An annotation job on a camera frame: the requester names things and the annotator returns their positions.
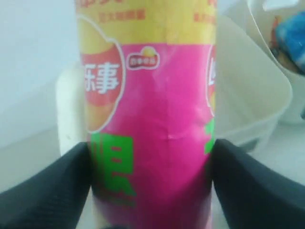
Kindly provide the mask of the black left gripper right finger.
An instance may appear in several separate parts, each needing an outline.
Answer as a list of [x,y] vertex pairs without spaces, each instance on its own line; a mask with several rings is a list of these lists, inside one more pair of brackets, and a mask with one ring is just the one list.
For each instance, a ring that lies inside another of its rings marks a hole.
[[231,229],[303,229],[305,187],[225,139],[212,150],[212,179]]

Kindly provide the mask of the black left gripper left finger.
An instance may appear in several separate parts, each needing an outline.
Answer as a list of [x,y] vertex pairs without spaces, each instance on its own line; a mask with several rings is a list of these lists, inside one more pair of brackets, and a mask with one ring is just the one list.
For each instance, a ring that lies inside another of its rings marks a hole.
[[2,229],[74,229],[92,183],[88,145],[80,142],[41,172],[0,195]]

